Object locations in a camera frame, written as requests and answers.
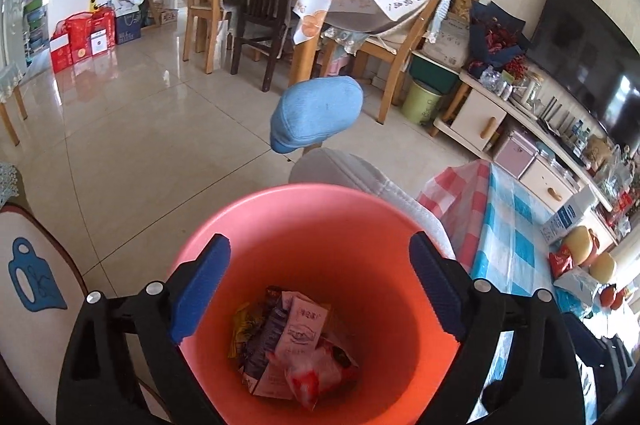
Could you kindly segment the blue cookie wrapper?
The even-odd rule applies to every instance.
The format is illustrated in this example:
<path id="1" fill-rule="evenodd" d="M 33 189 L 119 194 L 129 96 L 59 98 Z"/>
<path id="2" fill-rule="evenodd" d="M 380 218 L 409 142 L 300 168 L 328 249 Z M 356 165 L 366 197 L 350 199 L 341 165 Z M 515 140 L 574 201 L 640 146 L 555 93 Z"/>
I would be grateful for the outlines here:
<path id="1" fill-rule="evenodd" d="M 288 322 L 291 304 L 285 301 L 282 289 L 269 286 L 266 295 L 265 320 L 258 331 L 250 338 L 246 347 L 243 364 L 243 384 L 250 393 L 258 387 L 262 375 L 269 365 L 268 353 L 274 353 Z"/>

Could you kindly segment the red snack wrapper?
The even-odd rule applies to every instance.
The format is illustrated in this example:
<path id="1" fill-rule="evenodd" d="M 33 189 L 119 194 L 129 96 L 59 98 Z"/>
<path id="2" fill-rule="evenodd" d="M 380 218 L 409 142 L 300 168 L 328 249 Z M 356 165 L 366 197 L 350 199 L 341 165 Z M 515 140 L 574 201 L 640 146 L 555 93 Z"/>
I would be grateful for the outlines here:
<path id="1" fill-rule="evenodd" d="M 328 393 L 352 385 L 359 376 L 359 365 L 334 341 L 321 337 L 310 353 L 268 353 L 268 360 L 283 371 L 294 398 L 313 410 Z"/>

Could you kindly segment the silver white snack bag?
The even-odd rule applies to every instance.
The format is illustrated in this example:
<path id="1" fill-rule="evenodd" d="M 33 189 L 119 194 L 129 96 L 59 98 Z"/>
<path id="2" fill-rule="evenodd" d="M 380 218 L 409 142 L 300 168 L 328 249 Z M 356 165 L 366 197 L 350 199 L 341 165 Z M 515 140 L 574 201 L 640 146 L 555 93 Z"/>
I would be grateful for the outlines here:
<path id="1" fill-rule="evenodd" d="M 559 276 L 553 285 L 572 294 L 583 305 L 591 306 L 599 293 L 601 284 L 581 267 L 570 269 Z"/>

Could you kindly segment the pink plastic trash bucket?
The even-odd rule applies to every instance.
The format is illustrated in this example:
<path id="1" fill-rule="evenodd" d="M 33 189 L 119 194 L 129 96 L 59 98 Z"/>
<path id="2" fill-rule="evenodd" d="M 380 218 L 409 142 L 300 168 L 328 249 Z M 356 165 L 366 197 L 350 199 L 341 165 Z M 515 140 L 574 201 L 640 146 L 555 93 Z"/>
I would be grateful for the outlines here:
<path id="1" fill-rule="evenodd" d="M 198 257 L 222 234 L 230 263 L 181 350 L 221 416 L 230 424 L 416 423 L 458 348 L 410 265 L 416 231 L 390 204 L 328 184 L 258 192 L 208 219 L 177 259 Z M 229 360 L 233 313 L 271 285 L 328 304 L 359 363 L 356 383 L 313 410 L 251 395 Z"/>

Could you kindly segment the green trash can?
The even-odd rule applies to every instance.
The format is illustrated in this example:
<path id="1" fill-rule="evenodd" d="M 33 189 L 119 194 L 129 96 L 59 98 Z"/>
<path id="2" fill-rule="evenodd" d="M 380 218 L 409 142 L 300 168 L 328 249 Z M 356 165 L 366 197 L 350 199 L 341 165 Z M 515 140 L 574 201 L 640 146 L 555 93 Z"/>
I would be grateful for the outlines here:
<path id="1" fill-rule="evenodd" d="M 442 94 L 420 80 L 413 79 L 401 105 L 401 114 L 413 124 L 425 126 L 435 116 Z"/>

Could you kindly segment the blue checked tablecloth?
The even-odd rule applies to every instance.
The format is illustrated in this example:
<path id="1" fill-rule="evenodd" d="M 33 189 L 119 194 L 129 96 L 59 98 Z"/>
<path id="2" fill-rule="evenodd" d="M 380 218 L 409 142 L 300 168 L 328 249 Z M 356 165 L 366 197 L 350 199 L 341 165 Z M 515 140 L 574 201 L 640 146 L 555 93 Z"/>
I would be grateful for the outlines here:
<path id="1" fill-rule="evenodd" d="M 604 309 L 557 289 L 540 227 L 549 209 L 501 168 L 476 160 L 427 182 L 419 203 L 442 223 L 456 260 L 506 298 L 480 399 L 465 424 L 634 424 L 639 327 L 625 301 Z"/>

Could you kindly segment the small red wrapper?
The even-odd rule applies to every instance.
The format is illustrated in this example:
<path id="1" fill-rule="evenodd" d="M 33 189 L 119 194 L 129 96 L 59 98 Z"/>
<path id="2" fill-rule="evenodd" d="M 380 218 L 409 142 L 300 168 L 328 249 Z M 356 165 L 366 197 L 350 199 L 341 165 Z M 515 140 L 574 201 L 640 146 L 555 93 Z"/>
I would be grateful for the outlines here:
<path id="1" fill-rule="evenodd" d="M 551 252 L 548 261 L 555 280 L 574 268 L 572 253 L 566 245 L 562 245 L 556 252 Z"/>

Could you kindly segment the yellow pear left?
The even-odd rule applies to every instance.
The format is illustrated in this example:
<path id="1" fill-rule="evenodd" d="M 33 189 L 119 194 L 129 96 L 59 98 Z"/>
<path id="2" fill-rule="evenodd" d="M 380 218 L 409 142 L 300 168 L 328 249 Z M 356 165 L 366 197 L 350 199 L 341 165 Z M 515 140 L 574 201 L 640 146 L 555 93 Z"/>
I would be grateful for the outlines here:
<path id="1" fill-rule="evenodd" d="M 563 237 L 562 245 L 566 245 L 572 253 L 574 266 L 582 265 L 591 252 L 591 237 L 588 228 L 577 226 Z"/>

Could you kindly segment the yellow pear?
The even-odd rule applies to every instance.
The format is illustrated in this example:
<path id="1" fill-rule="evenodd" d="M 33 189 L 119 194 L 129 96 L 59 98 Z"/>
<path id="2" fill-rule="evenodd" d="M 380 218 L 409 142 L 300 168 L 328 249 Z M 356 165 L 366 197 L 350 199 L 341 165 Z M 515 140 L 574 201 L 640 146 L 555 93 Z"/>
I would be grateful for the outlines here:
<path id="1" fill-rule="evenodd" d="M 577 226 L 563 237 L 562 245 L 566 245 L 572 253 L 574 266 L 582 265 L 591 252 L 591 237 L 588 228 Z"/>
<path id="2" fill-rule="evenodd" d="M 610 283 L 616 269 L 616 261 L 610 253 L 600 254 L 589 266 L 589 274 L 600 284 Z"/>

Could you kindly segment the cream cup pattern cushion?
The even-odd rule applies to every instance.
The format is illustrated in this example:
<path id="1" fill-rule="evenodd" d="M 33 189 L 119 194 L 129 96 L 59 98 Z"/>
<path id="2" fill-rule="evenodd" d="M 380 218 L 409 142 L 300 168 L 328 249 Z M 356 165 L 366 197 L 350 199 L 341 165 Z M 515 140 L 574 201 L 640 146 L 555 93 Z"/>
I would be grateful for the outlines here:
<path id="1" fill-rule="evenodd" d="M 70 254 L 26 209 L 1 208 L 1 393 L 26 423 L 53 424 L 58 381 L 87 287 Z"/>

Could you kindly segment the white milk bottle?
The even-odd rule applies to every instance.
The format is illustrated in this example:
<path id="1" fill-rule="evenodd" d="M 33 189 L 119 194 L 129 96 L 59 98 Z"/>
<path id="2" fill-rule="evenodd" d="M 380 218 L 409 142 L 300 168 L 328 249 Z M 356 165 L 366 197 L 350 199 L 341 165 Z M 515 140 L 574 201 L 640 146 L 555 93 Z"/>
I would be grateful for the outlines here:
<path id="1" fill-rule="evenodd" d="M 584 219 L 585 215 L 598 203 L 596 194 L 590 186 L 585 186 L 573 194 L 555 213 L 540 227 L 544 241 L 548 244 L 561 240 Z"/>

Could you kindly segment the yellow pear right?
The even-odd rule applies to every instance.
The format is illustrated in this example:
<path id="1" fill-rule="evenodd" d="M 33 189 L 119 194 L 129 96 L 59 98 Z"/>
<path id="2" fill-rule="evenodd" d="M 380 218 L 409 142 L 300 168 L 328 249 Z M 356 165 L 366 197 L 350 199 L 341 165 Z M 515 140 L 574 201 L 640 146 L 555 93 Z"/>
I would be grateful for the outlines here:
<path id="1" fill-rule="evenodd" d="M 589 274 L 600 284 L 610 283 L 616 269 L 616 261 L 610 253 L 600 254 L 589 266 Z"/>

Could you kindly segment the tangerine with leaf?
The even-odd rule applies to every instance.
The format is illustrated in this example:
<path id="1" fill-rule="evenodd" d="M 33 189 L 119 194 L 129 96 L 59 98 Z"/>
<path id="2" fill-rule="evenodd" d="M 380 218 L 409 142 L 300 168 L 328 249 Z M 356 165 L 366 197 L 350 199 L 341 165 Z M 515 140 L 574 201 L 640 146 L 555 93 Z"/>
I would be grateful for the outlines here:
<path id="1" fill-rule="evenodd" d="M 599 295 L 600 305 L 604 309 L 613 309 L 617 297 L 617 289 L 615 284 L 610 284 L 602 289 Z"/>

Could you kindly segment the red apple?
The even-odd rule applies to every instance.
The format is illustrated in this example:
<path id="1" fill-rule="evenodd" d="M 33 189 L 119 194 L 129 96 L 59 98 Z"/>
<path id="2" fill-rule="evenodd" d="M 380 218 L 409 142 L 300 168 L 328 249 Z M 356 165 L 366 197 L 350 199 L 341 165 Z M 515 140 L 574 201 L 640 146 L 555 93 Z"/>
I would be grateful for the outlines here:
<path id="1" fill-rule="evenodd" d="M 593 229 L 588 229 L 588 231 L 591 237 L 591 252 L 587 260 L 585 261 L 586 266 L 590 266 L 591 263 L 593 263 L 593 260 L 595 260 L 598 257 L 599 249 L 600 249 L 600 241 L 598 239 L 596 232 L 594 232 Z"/>

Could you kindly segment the small tangerine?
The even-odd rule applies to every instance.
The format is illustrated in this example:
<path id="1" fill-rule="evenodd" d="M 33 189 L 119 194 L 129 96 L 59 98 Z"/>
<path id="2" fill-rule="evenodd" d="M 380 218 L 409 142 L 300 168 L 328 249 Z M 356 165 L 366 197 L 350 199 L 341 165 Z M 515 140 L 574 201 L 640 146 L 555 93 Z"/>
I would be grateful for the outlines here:
<path id="1" fill-rule="evenodd" d="M 623 304 L 625 299 L 628 297 L 628 295 L 629 295 L 629 289 L 627 286 L 625 286 L 623 289 L 618 291 L 616 293 L 615 306 L 619 308 Z"/>

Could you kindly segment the pink storage box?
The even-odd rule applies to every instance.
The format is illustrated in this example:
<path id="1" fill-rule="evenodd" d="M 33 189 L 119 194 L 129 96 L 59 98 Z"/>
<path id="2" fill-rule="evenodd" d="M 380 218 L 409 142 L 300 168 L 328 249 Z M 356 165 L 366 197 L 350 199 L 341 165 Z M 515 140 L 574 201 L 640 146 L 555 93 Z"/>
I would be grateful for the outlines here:
<path id="1" fill-rule="evenodd" d="M 520 179 L 536 155 L 538 148 L 525 134 L 510 129 L 498 141 L 492 160 L 515 179 Z"/>

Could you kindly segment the white TV cabinet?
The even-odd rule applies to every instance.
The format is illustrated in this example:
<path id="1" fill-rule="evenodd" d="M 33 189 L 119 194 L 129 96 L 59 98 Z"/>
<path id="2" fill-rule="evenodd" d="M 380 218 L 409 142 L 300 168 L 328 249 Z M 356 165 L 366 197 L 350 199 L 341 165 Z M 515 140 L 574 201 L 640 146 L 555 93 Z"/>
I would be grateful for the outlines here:
<path id="1" fill-rule="evenodd" d="M 484 88 L 468 73 L 449 104 L 434 119 L 432 133 L 442 132 L 471 153 L 500 166 L 547 208 L 560 208 L 568 198 L 589 188 L 598 203 L 586 216 L 605 252 L 620 244 L 605 217 L 612 213 L 604 193 L 585 167 L 560 141 L 521 107 Z"/>

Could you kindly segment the white cushioned stool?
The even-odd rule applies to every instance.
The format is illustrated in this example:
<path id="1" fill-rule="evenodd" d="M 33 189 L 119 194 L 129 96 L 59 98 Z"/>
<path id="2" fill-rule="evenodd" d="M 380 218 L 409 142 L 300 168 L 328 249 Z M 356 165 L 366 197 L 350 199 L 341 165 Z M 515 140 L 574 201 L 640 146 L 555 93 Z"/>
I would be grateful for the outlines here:
<path id="1" fill-rule="evenodd" d="M 385 200 L 412 219 L 444 257 L 456 258 L 446 230 L 436 216 L 359 156 L 332 148 L 315 148 L 296 162 L 288 182 L 339 185 Z"/>

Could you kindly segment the blue round stool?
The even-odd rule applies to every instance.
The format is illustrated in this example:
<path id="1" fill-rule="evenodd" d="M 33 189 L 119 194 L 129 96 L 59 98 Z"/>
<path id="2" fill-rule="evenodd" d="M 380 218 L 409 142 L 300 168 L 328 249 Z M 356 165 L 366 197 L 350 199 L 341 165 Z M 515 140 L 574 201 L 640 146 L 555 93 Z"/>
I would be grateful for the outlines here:
<path id="1" fill-rule="evenodd" d="M 305 80 L 285 90 L 270 118 L 271 150 L 279 154 L 320 144 L 360 115 L 363 90 L 349 76 Z"/>

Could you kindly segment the dark blue flower bouquet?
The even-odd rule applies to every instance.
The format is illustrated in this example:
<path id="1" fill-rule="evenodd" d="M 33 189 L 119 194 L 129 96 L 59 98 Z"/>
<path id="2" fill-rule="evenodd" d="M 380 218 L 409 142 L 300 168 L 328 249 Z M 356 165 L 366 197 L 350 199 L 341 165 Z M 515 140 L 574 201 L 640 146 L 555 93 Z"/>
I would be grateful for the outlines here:
<path id="1" fill-rule="evenodd" d="M 487 67 L 506 70 L 515 79 L 525 73 L 525 53 L 529 40 L 524 35 L 526 21 L 497 3 L 473 0 L 470 9 L 469 59 L 465 70 L 480 78 Z"/>

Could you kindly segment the black television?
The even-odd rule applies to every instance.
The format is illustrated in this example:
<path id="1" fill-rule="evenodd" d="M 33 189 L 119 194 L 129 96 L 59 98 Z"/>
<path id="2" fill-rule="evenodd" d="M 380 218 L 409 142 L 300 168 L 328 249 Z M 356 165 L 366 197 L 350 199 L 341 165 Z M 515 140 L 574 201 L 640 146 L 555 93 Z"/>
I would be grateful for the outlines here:
<path id="1" fill-rule="evenodd" d="M 615 143 L 639 148 L 639 51 L 593 0 L 546 0 L 526 52 Z"/>

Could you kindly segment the red gift boxes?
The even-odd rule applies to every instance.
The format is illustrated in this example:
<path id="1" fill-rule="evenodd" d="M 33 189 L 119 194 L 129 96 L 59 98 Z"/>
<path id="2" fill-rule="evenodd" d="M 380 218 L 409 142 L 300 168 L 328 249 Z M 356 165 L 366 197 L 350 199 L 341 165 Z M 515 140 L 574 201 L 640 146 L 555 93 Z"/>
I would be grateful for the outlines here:
<path id="1" fill-rule="evenodd" d="M 50 39 L 50 59 L 53 73 L 115 47 L 115 11 L 100 7 L 94 12 L 75 13 L 59 21 Z"/>

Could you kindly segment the wooden chair with bag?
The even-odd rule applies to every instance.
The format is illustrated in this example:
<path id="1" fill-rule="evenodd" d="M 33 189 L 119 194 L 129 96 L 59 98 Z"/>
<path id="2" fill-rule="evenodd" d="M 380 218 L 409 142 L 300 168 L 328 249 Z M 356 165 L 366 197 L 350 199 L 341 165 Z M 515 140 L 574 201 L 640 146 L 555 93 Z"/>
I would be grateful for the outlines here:
<path id="1" fill-rule="evenodd" d="M 366 70 L 370 56 L 390 66 L 388 69 L 380 111 L 376 121 L 383 125 L 392 105 L 397 105 L 405 69 L 409 56 L 425 38 L 430 44 L 437 40 L 442 21 L 450 8 L 451 0 L 428 0 L 426 5 L 408 20 L 402 21 L 387 32 L 372 36 L 345 33 L 342 35 L 336 28 L 330 28 L 324 35 L 328 41 L 324 50 L 324 61 L 321 73 L 334 64 L 330 62 L 342 47 L 355 57 L 352 63 L 352 78 L 360 79 Z"/>

